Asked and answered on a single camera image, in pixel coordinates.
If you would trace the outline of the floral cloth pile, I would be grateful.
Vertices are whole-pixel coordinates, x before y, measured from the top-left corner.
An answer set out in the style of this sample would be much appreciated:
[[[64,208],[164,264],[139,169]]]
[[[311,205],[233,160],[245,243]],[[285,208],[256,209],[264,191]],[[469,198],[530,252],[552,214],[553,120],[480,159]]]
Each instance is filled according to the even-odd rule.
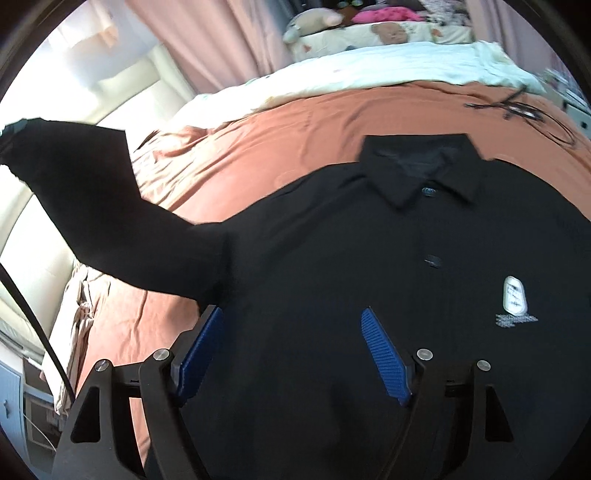
[[[465,1],[461,0],[420,0],[432,22],[441,25],[469,25],[470,14]]]

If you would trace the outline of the white bedside cabinet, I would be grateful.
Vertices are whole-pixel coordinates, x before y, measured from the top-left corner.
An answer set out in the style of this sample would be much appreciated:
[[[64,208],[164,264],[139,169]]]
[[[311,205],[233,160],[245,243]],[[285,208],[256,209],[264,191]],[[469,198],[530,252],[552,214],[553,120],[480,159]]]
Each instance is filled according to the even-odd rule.
[[[540,79],[545,89],[545,97],[566,113],[577,127],[590,137],[590,106],[587,101],[572,90],[567,80],[555,70],[546,69]]]

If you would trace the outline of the white cream blanket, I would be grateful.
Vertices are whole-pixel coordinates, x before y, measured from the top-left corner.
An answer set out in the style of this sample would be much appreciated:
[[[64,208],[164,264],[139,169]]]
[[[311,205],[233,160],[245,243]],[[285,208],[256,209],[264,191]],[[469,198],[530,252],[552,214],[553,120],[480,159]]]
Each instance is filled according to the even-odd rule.
[[[524,88],[545,92],[497,43],[413,42],[311,58],[214,94],[199,94],[171,119],[175,126],[215,129],[297,99],[415,81]]]

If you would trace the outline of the cream padded headboard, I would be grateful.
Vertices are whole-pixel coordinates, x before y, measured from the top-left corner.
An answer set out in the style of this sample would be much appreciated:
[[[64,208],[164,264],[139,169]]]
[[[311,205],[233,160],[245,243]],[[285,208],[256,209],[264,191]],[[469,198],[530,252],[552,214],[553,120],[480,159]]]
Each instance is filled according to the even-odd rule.
[[[124,132],[21,120],[2,132],[1,162],[83,264],[142,290],[197,298],[192,226],[142,198]]]

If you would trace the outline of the orange bed cover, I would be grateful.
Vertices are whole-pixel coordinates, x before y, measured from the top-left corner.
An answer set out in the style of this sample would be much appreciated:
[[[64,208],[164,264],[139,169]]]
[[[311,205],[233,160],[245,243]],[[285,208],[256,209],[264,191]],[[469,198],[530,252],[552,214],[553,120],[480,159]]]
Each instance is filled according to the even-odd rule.
[[[548,183],[588,220],[590,143],[557,108],[531,97],[543,123],[505,118],[476,102],[503,91],[437,83],[358,90],[290,102],[218,130],[158,134],[129,155],[142,196],[195,223],[228,220],[319,169],[350,163],[369,136],[466,135],[485,160],[511,163]],[[202,307],[193,299],[114,282],[89,356],[129,362],[168,343]]]

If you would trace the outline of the pink curtain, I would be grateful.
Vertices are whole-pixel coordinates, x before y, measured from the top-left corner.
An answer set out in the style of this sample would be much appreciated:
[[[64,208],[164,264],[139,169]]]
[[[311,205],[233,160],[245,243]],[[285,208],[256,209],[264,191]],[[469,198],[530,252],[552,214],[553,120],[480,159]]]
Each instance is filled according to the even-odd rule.
[[[127,6],[198,93],[263,77],[293,61],[283,43],[293,1],[137,0]]]
[[[552,47],[504,1],[467,0],[466,5],[476,38],[500,44],[520,68],[544,73],[560,66],[561,61]]]

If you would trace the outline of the pink cloth pile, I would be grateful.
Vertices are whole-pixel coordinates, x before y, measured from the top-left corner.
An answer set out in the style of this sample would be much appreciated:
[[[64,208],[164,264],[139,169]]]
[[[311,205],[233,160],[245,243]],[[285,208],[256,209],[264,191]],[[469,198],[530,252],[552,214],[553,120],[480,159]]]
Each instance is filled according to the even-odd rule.
[[[422,22],[423,18],[415,11],[406,7],[386,7],[377,10],[363,10],[352,18],[355,24],[380,22]]]

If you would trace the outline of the pink curtain right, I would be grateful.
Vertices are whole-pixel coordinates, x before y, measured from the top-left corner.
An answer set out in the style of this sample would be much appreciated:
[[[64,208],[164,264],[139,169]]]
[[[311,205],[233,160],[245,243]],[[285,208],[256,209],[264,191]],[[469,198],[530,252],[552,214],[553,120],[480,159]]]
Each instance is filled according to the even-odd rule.
[[[476,38],[500,44],[520,68],[544,73],[560,66],[561,61],[552,47],[504,1],[467,0],[466,5]]]

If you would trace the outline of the cream plush toy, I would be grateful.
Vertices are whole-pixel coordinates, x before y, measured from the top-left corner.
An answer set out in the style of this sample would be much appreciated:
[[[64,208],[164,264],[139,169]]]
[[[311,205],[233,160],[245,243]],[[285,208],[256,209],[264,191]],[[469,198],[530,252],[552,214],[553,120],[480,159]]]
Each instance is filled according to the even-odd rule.
[[[287,24],[286,32],[283,34],[283,42],[293,44],[302,36],[308,36],[338,27],[342,24],[344,16],[341,13],[329,8],[312,8],[297,14]]]

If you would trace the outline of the hanging cream shirt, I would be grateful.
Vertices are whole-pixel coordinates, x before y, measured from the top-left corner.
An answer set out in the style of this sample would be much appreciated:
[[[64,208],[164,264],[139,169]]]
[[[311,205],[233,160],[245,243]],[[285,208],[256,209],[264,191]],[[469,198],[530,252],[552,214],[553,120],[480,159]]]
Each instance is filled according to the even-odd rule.
[[[85,5],[89,9],[91,36],[98,36],[107,48],[113,48],[118,43],[119,33],[108,6],[99,0],[88,0]]]

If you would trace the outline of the pink curtain left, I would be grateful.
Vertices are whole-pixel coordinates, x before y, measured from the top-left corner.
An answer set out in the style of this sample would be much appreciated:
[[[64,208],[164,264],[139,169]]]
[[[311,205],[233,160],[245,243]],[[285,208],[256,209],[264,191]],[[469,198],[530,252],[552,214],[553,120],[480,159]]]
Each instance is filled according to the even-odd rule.
[[[263,77],[293,61],[283,43],[293,1],[137,0],[127,6],[198,93]]]

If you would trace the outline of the black button-up shirt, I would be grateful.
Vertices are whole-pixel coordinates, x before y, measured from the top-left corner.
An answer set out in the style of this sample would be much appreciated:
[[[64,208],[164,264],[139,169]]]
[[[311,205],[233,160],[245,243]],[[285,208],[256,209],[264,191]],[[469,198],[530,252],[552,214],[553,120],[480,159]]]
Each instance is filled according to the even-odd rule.
[[[405,410],[361,331],[485,360],[525,479],[590,475],[590,223],[464,134],[369,136],[355,161],[192,224],[224,332],[183,416],[216,479],[376,479]]]

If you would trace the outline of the bear print cushion bench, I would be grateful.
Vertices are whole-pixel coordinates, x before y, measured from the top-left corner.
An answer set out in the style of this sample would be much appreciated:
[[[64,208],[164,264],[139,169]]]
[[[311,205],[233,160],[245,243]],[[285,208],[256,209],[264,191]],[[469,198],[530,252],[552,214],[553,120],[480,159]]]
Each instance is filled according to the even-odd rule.
[[[301,37],[287,46],[295,62],[366,47],[412,42],[468,44],[475,41],[471,27],[429,22],[378,22],[330,29]]]

